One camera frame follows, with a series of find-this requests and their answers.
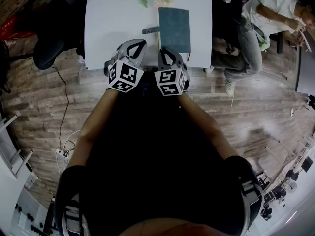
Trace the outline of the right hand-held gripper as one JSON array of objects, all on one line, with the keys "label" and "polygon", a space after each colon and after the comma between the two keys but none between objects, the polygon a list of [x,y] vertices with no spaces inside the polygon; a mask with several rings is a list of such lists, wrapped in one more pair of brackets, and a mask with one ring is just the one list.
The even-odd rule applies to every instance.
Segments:
[{"label": "right hand-held gripper", "polygon": [[[168,63],[167,57],[171,59],[171,64]],[[158,71],[154,75],[163,96],[182,95],[190,84],[190,76],[182,56],[168,47],[159,50]]]}]

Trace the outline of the white metal table frame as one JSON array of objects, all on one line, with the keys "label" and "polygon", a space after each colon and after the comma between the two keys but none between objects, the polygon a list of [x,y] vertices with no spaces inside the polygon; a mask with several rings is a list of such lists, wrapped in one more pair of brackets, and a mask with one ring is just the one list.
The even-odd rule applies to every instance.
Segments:
[{"label": "white metal table frame", "polygon": [[27,156],[21,154],[21,149],[16,148],[13,140],[8,134],[8,127],[11,125],[17,116],[12,118],[3,118],[0,120],[0,170],[8,177],[17,180],[22,169],[26,166],[29,159],[33,155],[31,150]]}]

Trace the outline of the red box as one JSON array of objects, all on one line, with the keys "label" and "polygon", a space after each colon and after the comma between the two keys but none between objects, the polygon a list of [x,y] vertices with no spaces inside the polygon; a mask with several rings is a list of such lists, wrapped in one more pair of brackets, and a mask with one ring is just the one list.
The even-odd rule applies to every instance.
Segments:
[{"label": "red box", "polygon": [[23,39],[36,35],[35,30],[24,16],[14,15],[0,27],[0,40]]}]

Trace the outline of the person's left forearm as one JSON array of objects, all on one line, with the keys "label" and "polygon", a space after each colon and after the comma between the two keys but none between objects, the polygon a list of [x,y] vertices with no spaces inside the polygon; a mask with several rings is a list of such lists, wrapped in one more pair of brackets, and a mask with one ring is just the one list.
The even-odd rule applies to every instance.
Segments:
[{"label": "person's left forearm", "polygon": [[95,141],[110,118],[118,96],[119,92],[110,88],[99,100],[81,128],[68,168],[85,166]]}]

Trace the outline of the white power strip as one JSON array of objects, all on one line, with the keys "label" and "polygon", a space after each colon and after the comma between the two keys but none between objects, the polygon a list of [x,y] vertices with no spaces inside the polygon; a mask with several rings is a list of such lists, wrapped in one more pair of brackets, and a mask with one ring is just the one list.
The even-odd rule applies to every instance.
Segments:
[{"label": "white power strip", "polygon": [[66,163],[68,163],[70,160],[71,152],[72,152],[72,150],[65,150],[64,149],[63,151],[61,151],[60,148],[55,149],[55,153],[56,153],[57,157],[65,160]]}]

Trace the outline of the person's dark shirt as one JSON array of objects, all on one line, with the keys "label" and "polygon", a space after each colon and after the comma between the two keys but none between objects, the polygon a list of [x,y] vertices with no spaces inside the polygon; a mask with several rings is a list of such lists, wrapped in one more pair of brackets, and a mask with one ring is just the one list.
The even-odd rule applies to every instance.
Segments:
[{"label": "person's dark shirt", "polygon": [[61,174],[54,216],[60,236],[119,236],[154,218],[242,236],[262,206],[251,164],[223,159],[180,104],[159,114],[119,92],[85,166]]}]

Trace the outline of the dark desk with white legs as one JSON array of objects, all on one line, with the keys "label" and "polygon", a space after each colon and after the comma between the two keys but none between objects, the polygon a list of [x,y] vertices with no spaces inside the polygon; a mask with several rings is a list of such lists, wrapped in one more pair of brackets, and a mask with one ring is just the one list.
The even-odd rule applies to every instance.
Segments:
[{"label": "dark desk with white legs", "polygon": [[310,51],[299,49],[298,51],[298,74],[296,81],[296,91],[315,96],[315,41],[311,35],[305,31],[304,36],[310,46]]}]

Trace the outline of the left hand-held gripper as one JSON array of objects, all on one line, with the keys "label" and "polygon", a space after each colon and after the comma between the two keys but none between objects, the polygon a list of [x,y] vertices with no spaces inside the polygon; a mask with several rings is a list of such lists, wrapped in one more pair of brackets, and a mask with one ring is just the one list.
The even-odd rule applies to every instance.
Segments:
[{"label": "left hand-held gripper", "polygon": [[147,49],[144,39],[133,39],[121,44],[111,60],[104,64],[109,88],[127,93],[135,88],[144,71],[140,67]]}]

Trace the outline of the person's dark trousers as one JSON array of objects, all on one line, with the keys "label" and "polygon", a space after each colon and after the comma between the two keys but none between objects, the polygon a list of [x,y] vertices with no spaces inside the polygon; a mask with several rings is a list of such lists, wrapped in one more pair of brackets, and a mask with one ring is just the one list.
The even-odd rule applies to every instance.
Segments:
[{"label": "person's dark trousers", "polygon": [[166,113],[179,109],[179,102],[175,96],[163,96],[157,86],[154,72],[157,70],[151,69],[144,72],[140,80],[144,101],[150,109],[156,113]]}]

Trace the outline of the white folding table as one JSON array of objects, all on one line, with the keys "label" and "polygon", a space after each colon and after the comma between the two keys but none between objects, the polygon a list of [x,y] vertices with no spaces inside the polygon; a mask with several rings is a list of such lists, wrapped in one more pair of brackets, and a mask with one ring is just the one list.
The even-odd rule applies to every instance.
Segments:
[{"label": "white folding table", "polygon": [[[189,11],[191,53],[182,54],[188,67],[209,67],[212,49],[212,0],[172,0],[169,7]],[[144,66],[158,64],[157,33],[142,30],[159,25],[158,10],[144,7],[139,0],[87,0],[85,15],[85,65],[102,69],[116,49],[132,39],[147,41]]]}]

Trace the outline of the pale smartphone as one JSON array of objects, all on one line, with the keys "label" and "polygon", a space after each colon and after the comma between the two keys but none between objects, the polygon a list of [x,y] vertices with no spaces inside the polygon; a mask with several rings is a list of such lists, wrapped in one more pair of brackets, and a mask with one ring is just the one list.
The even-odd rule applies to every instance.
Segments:
[{"label": "pale smartphone", "polygon": [[311,49],[304,33],[300,30],[297,33],[297,40],[298,40],[298,43],[300,43],[301,45],[305,45],[307,51],[312,52],[312,49]]}]

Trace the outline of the person's right forearm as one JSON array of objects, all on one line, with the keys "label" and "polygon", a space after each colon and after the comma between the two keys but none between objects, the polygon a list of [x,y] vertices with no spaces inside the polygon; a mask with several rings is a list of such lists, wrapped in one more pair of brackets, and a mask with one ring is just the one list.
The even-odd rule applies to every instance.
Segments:
[{"label": "person's right forearm", "polygon": [[180,106],[189,118],[205,133],[212,145],[223,158],[238,156],[236,150],[230,145],[216,120],[201,109],[187,94],[177,96]]}]

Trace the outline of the dark teal notebook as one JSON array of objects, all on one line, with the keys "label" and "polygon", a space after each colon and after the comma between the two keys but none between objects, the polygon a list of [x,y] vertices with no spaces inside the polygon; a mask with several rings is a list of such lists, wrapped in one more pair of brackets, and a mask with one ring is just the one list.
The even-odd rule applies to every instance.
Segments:
[{"label": "dark teal notebook", "polygon": [[189,12],[184,9],[160,7],[158,26],[142,30],[142,34],[158,34],[158,47],[172,49],[179,54],[186,54],[189,61],[191,54]]}]

